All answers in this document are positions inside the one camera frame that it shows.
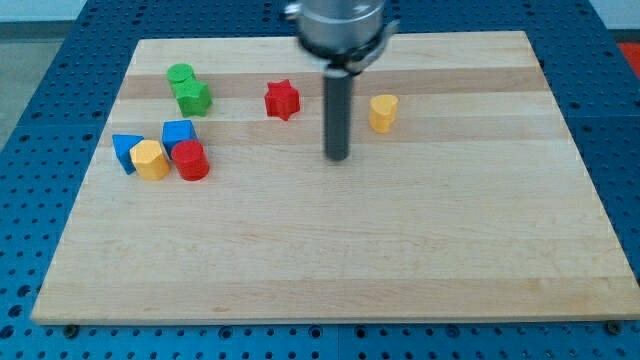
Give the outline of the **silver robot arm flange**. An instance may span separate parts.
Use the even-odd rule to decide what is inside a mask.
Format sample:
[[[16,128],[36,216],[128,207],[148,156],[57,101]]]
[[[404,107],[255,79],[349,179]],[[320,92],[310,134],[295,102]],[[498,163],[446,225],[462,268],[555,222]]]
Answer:
[[[352,75],[376,62],[399,30],[384,22],[384,0],[297,0],[283,16],[296,25],[299,45]]]

